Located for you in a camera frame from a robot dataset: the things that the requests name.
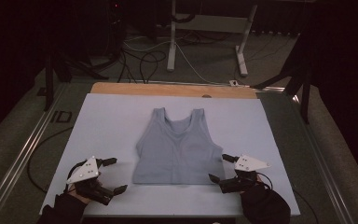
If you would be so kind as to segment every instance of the white board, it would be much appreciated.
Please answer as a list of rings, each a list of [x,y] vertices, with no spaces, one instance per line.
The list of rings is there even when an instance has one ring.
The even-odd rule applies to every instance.
[[[117,163],[101,167],[103,187],[128,185],[127,191],[107,206],[91,203],[86,216],[132,217],[237,217],[242,216],[238,193],[221,193],[217,185],[145,186],[131,183],[139,160],[135,145],[145,131],[154,108],[165,107],[170,119],[188,117],[204,108],[213,141],[231,156],[246,154],[266,161],[274,190],[288,202],[292,215],[299,215],[294,193],[275,144],[267,117],[258,99],[214,99],[172,96],[140,96],[90,93],[53,177],[46,204],[61,194],[71,168],[91,156],[115,157]],[[224,161],[226,178],[234,177],[234,164]]]

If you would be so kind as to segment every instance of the robotic arm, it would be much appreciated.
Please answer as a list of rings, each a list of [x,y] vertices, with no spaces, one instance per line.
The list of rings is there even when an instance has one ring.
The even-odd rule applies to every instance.
[[[116,158],[107,160],[95,159],[91,157],[87,161],[82,161],[76,164],[69,172],[68,180],[66,181],[65,191],[68,190],[69,184],[74,184],[76,193],[90,198],[95,202],[108,205],[114,196],[117,196],[127,189],[127,185],[115,188],[113,190],[105,189],[101,187],[101,184],[97,181],[100,172],[99,167],[111,165],[117,162]]]
[[[220,186],[222,193],[239,192],[253,187],[258,183],[255,170],[270,167],[269,163],[246,155],[232,157],[223,154],[222,157],[225,161],[235,163],[234,170],[237,174],[234,178],[226,180],[221,180],[219,177],[209,174],[211,181]]]

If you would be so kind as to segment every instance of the white desk leg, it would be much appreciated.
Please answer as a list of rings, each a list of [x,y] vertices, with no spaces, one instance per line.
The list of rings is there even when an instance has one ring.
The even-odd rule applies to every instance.
[[[249,33],[251,31],[252,22],[255,17],[255,11],[257,9],[257,5],[252,6],[251,13],[245,24],[245,29],[243,31],[243,39],[240,46],[236,46],[235,50],[237,53],[238,66],[240,67],[240,76],[247,77],[248,69],[246,68],[245,58],[243,57],[243,49],[245,48],[246,40],[248,39]]]
[[[172,15],[176,16],[176,0],[172,0]],[[173,72],[175,69],[175,52],[176,52],[176,43],[175,43],[175,28],[176,23],[171,21],[171,44],[170,44],[170,52],[168,53],[168,65],[167,70],[169,72]]]

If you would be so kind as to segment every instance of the tank top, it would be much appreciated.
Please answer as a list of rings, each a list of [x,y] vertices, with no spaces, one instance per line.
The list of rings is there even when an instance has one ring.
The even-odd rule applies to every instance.
[[[212,141],[203,109],[181,120],[170,120],[165,108],[154,109],[136,149],[135,184],[206,185],[213,184],[208,174],[225,177],[223,149]]]

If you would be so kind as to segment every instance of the wooden edge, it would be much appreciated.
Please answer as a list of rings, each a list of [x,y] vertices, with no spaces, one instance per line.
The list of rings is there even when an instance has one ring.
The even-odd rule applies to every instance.
[[[255,91],[249,87],[97,82],[92,86],[90,92],[100,94],[257,99]]]

